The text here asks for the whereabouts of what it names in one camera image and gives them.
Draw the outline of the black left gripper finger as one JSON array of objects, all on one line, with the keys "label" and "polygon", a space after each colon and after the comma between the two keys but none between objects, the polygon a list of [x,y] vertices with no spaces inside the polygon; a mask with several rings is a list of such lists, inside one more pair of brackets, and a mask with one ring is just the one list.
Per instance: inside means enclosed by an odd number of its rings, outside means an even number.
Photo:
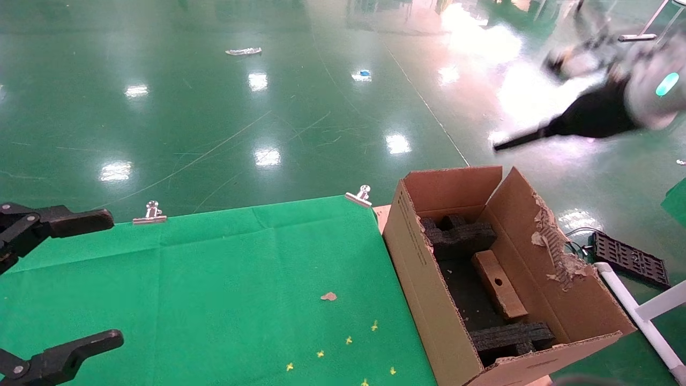
[{"label": "black left gripper finger", "polygon": [[46,239],[66,239],[112,229],[113,216],[106,209],[71,212],[64,205],[31,208],[16,203],[1,207],[1,274],[36,249]]},{"label": "black left gripper finger", "polygon": [[112,329],[56,345],[22,359],[1,349],[1,385],[59,385],[72,381],[86,359],[122,347],[123,333]]}]

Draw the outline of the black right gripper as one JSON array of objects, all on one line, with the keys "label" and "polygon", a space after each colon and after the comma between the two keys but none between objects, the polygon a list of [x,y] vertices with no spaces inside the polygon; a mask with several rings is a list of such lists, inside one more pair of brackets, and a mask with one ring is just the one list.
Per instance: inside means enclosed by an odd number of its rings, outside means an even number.
[{"label": "black right gripper", "polygon": [[638,130],[641,125],[630,116],[624,101],[627,84],[627,78],[607,81],[578,96],[544,127],[495,144],[493,151],[508,151],[556,135],[600,139]]}]

